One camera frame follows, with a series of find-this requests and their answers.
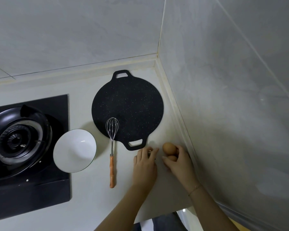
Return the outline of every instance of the person's right arm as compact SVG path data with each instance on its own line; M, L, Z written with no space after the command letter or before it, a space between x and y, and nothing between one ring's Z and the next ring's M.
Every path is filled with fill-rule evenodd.
M174 162L163 157L163 161L189 194L203 230L238 231L198 181L188 153L182 146L176 147L179 149L178 160Z

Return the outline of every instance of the handle hole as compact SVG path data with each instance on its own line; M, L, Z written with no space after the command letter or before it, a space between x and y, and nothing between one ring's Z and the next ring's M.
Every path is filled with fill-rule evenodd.
M128 77L127 73L119 73L116 78Z
M128 142L128 144L129 144L130 147L138 146L138 145L142 144L142 139L141 140L136 140L136 141L133 141L133 142Z

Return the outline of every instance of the thin bracelet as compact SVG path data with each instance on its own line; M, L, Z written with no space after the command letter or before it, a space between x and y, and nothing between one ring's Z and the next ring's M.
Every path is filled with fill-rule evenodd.
M197 189L200 188L201 186L202 186L201 184L195 186L194 190L192 190L192 192L189 193L188 196L190 196L195 190L197 190Z

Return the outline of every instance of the orange handle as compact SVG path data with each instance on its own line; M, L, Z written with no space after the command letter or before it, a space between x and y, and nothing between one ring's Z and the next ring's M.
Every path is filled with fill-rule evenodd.
M114 188L115 187L115 174L113 172L113 156L110 157L110 188Z

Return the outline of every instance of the wall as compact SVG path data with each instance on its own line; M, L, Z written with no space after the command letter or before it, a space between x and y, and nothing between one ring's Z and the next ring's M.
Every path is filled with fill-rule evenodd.
M289 0L241 1L166 0L158 53L201 181L229 208L289 230Z
M157 53L164 0L0 0L0 77Z

